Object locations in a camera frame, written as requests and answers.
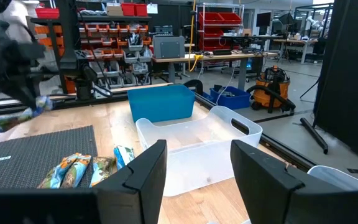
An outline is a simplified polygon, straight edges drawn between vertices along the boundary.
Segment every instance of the snack bag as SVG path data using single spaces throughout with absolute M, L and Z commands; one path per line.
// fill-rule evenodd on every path
M 60 188 L 74 188 L 78 186 L 92 156 L 79 155 L 74 164 L 67 171 Z
M 93 158 L 93 175 L 91 185 L 94 187 L 104 179 L 112 174 L 112 167 L 114 165 L 113 157 L 94 157 Z
M 61 163 L 49 171 L 46 178 L 37 187 L 39 189 L 58 189 L 71 165 L 77 160 L 80 153 L 63 158 Z
M 134 149 L 124 146 L 114 148 L 114 155 L 117 159 L 117 170 L 126 166 L 130 161 L 135 159 Z
M 20 113 L 0 115 L 0 133 L 4 133 L 14 126 L 38 117 L 44 111 L 50 111 L 53 108 L 53 102 L 49 96 L 38 96 L 35 104 L 37 105 L 35 110 L 27 108 Z

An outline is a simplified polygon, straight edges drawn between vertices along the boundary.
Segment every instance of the black partition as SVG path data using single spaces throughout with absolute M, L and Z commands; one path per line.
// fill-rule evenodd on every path
M 334 3 L 314 124 L 358 153 L 358 0 Z

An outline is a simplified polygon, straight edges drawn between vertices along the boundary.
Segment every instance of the wire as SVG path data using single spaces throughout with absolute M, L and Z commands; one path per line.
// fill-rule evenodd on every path
M 77 8 L 77 5 L 74 4 L 74 6 L 75 6 L 75 11 L 79 13 L 79 15 L 80 15 L 80 17 L 81 17 L 81 20 L 82 20 L 82 23 L 83 23 L 83 25 L 84 25 L 84 28 L 85 28 L 85 37 L 86 37 L 86 40 L 88 41 L 89 47 L 91 48 L 91 52 L 92 52 L 92 54 L 93 54 L 94 61 L 98 64 L 98 67 L 99 67 L 99 69 L 100 69 L 100 71 L 101 71 L 101 73 L 102 73 L 102 75 L 103 75 L 103 77 L 104 77 L 106 83 L 107 83 L 108 85 L 111 85 L 111 83 L 110 83 L 109 79 L 107 78 L 106 74 L 104 74 L 104 71 L 103 71 L 103 69 L 102 69 L 102 66 L 100 66 L 100 63 L 99 63 L 98 59 L 96 58 L 96 55 L 94 54 L 93 47 L 92 47 L 91 41 L 90 41 L 90 37 L 88 36 L 88 32 L 87 32 L 87 30 L 86 30 L 86 24 L 85 24 L 84 17 L 82 16 L 81 12 L 79 12 L 79 10 L 78 10 L 78 8 Z
M 234 71 L 235 69 L 233 68 L 233 72 L 231 73 L 231 77 L 230 77 L 230 80 L 229 80 L 229 83 L 227 83 L 226 87 L 224 88 L 224 90 L 221 92 L 221 94 L 219 94 L 217 100 L 216 100 L 216 106 L 218 106 L 218 102 L 219 102 L 219 98 L 221 97 L 222 93 L 226 91 L 227 87 L 230 85 L 230 82 L 231 80 L 233 79 L 233 76 L 234 76 Z
M 200 79 L 200 75 L 202 73 L 204 73 L 204 60 L 201 60 L 201 70 L 200 70 L 200 72 L 198 74 L 198 77 L 197 77 L 198 80 Z
M 193 0 L 193 11 L 195 11 L 195 10 L 196 10 L 196 0 Z M 191 45 L 193 44 L 193 28 L 194 28 L 194 15 L 191 16 L 190 47 L 189 47 L 189 57 L 188 57 L 189 71 L 190 71 L 190 66 L 191 66 L 190 65 L 190 56 L 191 56 Z
M 196 60 L 194 61 L 193 68 L 191 68 L 190 72 L 192 72 L 194 70 L 194 68 L 196 67 L 197 61 L 198 61 L 198 57 L 196 57 Z

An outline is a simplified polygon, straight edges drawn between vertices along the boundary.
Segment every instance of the wooden table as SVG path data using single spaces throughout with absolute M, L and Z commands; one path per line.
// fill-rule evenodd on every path
M 168 81 L 174 83 L 175 82 L 175 67 L 173 66 L 174 63 L 183 63 L 187 62 L 189 59 L 191 62 L 195 61 L 194 58 L 195 54 L 185 54 L 185 57 L 183 58 L 166 58 L 166 59 L 156 59 L 152 58 L 153 62 L 156 63 L 169 63 L 168 71 Z M 215 55 L 213 57 L 207 57 L 204 56 L 203 60 L 240 60 L 240 72 L 239 72 L 239 84 L 238 89 L 244 90 L 244 87 L 246 85 L 246 79 L 247 79 L 247 61 L 248 58 L 254 58 L 254 57 L 273 57 L 277 56 L 276 53 L 268 53 L 264 52 L 263 55 L 254 55 L 254 54 L 237 54 L 233 52 L 231 55 Z
M 293 44 L 303 44 L 303 50 L 302 50 L 302 59 L 301 59 L 301 63 L 305 62 L 305 58 L 306 58 L 306 51 L 308 49 L 308 46 L 310 44 L 314 44 L 317 43 L 318 40 L 283 40 L 283 39 L 276 39 L 273 40 L 274 42 L 279 42 L 281 43 L 281 47 L 280 47 L 280 58 L 282 57 L 282 55 L 284 54 L 284 48 L 285 48 L 285 44 L 286 43 L 293 43 Z
M 193 116 L 183 121 L 201 119 L 207 113 L 205 107 L 195 103 Z M 1 133 L 0 142 L 89 125 L 94 128 L 99 156 L 114 157 L 113 149 L 116 144 L 132 146 L 137 156 L 142 152 L 128 101 L 49 111 Z M 258 148 L 283 160 L 262 145 Z M 231 178 L 179 196 L 163 197 L 158 223 L 240 224 L 248 218 L 236 181 Z

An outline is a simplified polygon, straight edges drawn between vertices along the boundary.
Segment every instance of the blue plastic bin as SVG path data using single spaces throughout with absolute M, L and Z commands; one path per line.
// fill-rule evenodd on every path
M 215 103 L 215 102 L 214 102 L 214 98 L 213 98 L 211 95 L 209 95 L 208 93 L 203 92 L 203 97 L 206 98 L 207 100 L 209 100 L 209 101 Z
M 141 118 L 151 122 L 189 118 L 193 113 L 195 98 L 195 94 L 184 85 L 128 91 L 134 122 Z
M 211 96 L 213 97 L 213 101 L 216 102 L 220 93 L 215 91 L 213 88 L 210 88 Z M 242 91 L 233 86 L 228 86 L 225 91 L 233 93 L 235 96 L 226 97 L 223 94 L 219 98 L 218 105 L 225 106 L 229 109 L 241 109 L 249 107 L 249 98 L 250 94 L 246 91 Z

